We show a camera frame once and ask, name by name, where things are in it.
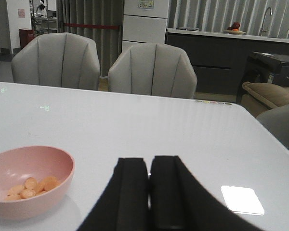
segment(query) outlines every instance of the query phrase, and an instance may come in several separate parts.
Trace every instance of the refrigerator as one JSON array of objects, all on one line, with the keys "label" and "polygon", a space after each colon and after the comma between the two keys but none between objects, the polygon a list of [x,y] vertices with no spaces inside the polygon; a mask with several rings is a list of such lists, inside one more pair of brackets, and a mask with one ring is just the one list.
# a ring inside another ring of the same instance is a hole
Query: refrigerator
[{"label": "refrigerator", "polygon": [[122,51],[137,43],[165,43],[169,1],[125,0]]}]

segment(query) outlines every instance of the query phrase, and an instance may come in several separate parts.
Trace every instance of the curtain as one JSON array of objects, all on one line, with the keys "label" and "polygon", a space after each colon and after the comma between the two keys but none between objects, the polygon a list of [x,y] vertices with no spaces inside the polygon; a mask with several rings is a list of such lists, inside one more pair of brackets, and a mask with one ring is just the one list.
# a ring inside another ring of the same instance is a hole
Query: curtain
[{"label": "curtain", "polygon": [[258,35],[268,7],[263,36],[289,39],[289,0],[172,0],[168,27],[223,32],[240,22],[241,31]]},{"label": "curtain", "polygon": [[121,26],[123,2],[124,0],[57,0],[58,31],[71,32],[95,41],[102,76],[107,76],[120,53],[120,30],[67,27],[63,23]]}]

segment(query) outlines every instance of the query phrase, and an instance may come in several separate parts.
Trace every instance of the orange candy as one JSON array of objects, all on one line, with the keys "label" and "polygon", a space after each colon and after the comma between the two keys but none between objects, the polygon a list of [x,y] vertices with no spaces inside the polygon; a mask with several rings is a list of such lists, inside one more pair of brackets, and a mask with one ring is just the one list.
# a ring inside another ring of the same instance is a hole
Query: orange candy
[{"label": "orange candy", "polygon": [[40,182],[38,182],[34,177],[29,177],[26,179],[25,185],[19,184],[11,187],[5,200],[20,200],[38,196],[54,189],[59,184],[60,182],[54,176],[45,177]]}]

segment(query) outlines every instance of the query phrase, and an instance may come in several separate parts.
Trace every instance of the trash bin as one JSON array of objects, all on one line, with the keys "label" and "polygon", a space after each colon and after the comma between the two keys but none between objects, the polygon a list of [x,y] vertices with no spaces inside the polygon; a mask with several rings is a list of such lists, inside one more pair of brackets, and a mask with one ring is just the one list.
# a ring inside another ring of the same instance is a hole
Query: trash bin
[{"label": "trash bin", "polygon": [[238,88],[237,103],[240,103],[245,93],[242,83],[246,81],[289,87],[289,55],[252,52],[247,58],[244,75]]},{"label": "trash bin", "polygon": [[34,39],[32,29],[19,29],[20,48],[24,48],[31,40]]}]

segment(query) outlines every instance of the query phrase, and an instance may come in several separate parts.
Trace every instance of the white table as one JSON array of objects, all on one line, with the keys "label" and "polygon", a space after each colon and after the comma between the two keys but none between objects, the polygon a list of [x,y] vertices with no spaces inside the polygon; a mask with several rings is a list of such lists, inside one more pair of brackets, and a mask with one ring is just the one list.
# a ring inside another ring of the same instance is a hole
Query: white table
[{"label": "white table", "polygon": [[28,145],[68,151],[75,175],[56,207],[28,220],[0,219],[0,231],[74,231],[118,157],[143,157],[149,169],[155,155],[180,156],[224,205],[221,186],[252,188],[265,214],[239,216],[289,231],[289,151],[235,104],[0,82],[0,152]]}]

